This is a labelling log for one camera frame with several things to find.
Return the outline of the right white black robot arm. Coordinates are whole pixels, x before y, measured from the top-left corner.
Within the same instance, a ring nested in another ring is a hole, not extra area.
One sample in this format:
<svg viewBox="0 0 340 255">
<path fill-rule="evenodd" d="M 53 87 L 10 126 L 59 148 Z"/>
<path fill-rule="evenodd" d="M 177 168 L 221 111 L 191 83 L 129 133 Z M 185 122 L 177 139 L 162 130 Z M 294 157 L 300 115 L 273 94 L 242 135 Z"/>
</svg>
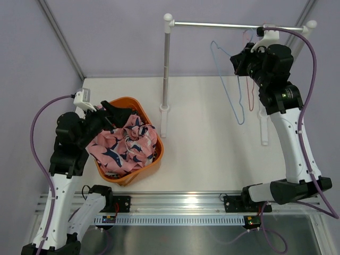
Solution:
<svg viewBox="0 0 340 255">
<path fill-rule="evenodd" d="M 259 87 L 259 99 L 279 137 L 286 174 L 282 180 L 244 187 L 241 206 L 252 211 L 260 202 L 279 205 L 315 196 L 332 188 L 332 181 L 323 177 L 299 121 L 303 101 L 297 86 L 289 82 L 293 56 L 290 48 L 280 44 L 260 46 L 249 42 L 230 58 L 235 74 L 250 77 Z"/>
</svg>

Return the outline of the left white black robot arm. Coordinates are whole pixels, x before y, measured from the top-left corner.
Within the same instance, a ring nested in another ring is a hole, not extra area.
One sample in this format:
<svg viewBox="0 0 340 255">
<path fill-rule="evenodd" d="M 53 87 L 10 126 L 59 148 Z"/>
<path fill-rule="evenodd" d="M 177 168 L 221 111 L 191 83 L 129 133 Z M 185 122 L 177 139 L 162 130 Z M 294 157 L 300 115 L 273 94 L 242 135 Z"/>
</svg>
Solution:
<svg viewBox="0 0 340 255">
<path fill-rule="evenodd" d="M 132 114 L 107 101 L 102 109 L 84 111 L 80 118 L 67 112 L 57 119 L 54 152 L 50 167 L 43 170 L 49 185 L 45 211 L 36 237 L 22 248 L 22 254 L 79 254 L 81 241 L 94 218 L 113 208 L 112 189 L 94 185 L 84 204 L 71 214 L 72 200 L 89 157 L 86 147 L 103 130 L 121 128 Z"/>
</svg>

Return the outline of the pink wire hanger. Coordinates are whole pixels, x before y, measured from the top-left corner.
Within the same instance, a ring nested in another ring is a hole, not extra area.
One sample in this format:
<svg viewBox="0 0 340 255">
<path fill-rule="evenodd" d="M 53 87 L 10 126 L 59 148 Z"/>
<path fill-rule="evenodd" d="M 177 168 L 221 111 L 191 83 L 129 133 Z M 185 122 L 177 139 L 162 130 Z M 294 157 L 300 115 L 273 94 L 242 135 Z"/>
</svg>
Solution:
<svg viewBox="0 0 340 255">
<path fill-rule="evenodd" d="M 242 45 L 245 46 L 247 43 L 250 43 L 253 38 L 253 32 L 251 29 L 247 29 L 243 32 L 242 35 Z M 249 85 L 248 77 L 246 77 L 246 92 L 248 99 L 248 109 L 250 112 L 254 110 L 254 83 L 252 86 Z"/>
</svg>

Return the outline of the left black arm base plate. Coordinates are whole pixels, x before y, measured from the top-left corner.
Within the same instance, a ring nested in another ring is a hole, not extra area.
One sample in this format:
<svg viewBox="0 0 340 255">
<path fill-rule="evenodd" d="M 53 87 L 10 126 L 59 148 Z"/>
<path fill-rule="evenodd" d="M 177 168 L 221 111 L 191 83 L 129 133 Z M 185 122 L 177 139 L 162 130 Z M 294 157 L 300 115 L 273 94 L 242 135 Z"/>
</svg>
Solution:
<svg viewBox="0 0 340 255">
<path fill-rule="evenodd" d="M 114 195 L 109 199 L 106 212 L 109 213 L 129 213 L 131 207 L 131 197 L 128 195 Z"/>
</svg>

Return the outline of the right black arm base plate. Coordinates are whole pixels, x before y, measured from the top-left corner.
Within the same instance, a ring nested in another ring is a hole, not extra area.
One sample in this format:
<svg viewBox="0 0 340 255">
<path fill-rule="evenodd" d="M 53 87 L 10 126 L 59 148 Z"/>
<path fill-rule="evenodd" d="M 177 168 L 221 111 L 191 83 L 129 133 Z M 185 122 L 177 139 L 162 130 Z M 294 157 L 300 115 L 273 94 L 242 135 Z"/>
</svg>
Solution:
<svg viewBox="0 0 340 255">
<path fill-rule="evenodd" d="M 225 195 L 223 202 L 226 213 L 258 213 L 264 205 L 264 202 L 253 202 L 241 195 Z"/>
</svg>

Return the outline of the pink patterned shorts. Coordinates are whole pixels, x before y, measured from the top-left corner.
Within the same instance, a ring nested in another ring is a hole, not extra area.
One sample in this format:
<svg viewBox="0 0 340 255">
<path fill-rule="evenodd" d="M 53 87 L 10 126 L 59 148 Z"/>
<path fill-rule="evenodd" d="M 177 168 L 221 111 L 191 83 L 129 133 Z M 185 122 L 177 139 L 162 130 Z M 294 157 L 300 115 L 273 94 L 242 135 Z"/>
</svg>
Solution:
<svg viewBox="0 0 340 255">
<path fill-rule="evenodd" d="M 157 140 L 155 127 L 132 113 L 122 128 L 101 131 L 87 151 L 104 174 L 120 178 L 153 162 Z"/>
</svg>

